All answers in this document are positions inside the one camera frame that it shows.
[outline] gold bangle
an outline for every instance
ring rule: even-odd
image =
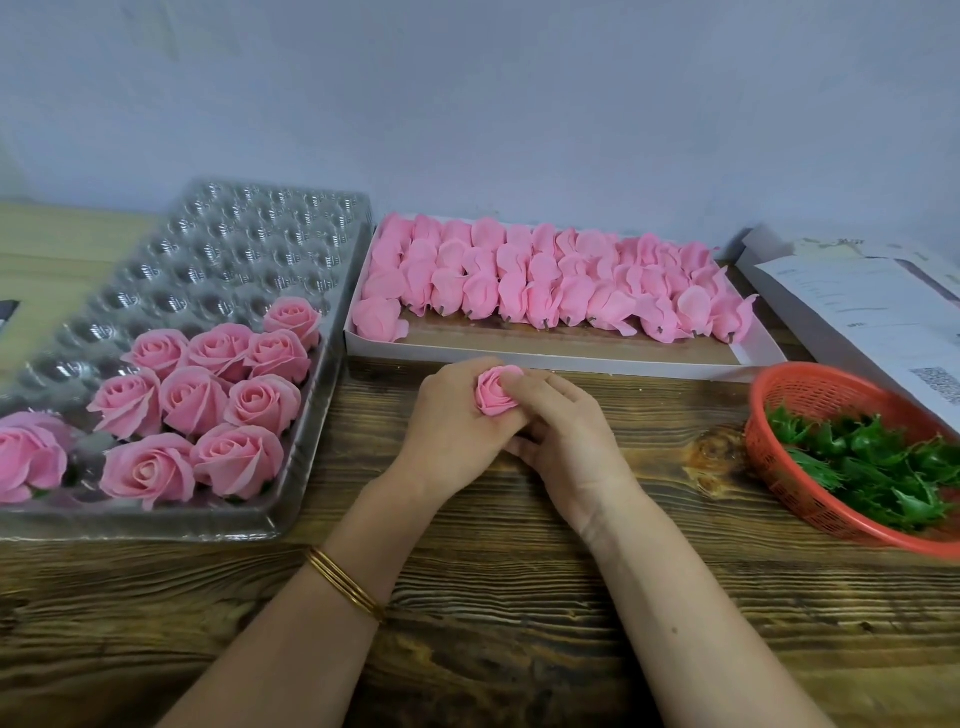
[[[333,585],[334,589],[353,602],[357,608],[366,612],[381,624],[387,620],[386,610],[316,546],[312,546],[306,552],[306,560],[310,563],[310,566],[319,571]]]

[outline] left hand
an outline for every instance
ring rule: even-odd
[[[495,356],[448,364],[420,386],[400,455],[391,471],[414,479],[438,504],[466,488],[530,423],[521,407],[481,414],[474,401],[477,378],[502,366]]]

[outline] white wall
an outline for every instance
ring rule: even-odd
[[[0,194],[158,210],[211,174],[960,259],[957,0],[0,3]]]

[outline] silver tray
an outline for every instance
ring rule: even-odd
[[[86,309],[57,331],[0,393],[0,417],[59,412],[83,435],[70,453],[65,487],[0,505],[0,540],[156,539],[252,541],[274,538],[300,511],[326,412],[345,356],[350,296],[372,235],[367,195],[237,182],[193,182],[157,230],[120,263]],[[244,503],[209,493],[189,503],[107,497],[98,484],[116,441],[93,433],[86,406],[105,379],[135,371],[120,360],[152,328],[187,336],[224,322],[259,330],[278,296],[303,296],[323,313],[303,402],[282,438],[285,458],[273,487]]]

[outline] forearm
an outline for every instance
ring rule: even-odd
[[[381,604],[439,507],[418,488],[387,472],[361,492],[324,544]],[[304,566],[160,726],[340,725],[376,628]]]
[[[585,533],[667,725],[830,726],[635,484]]]

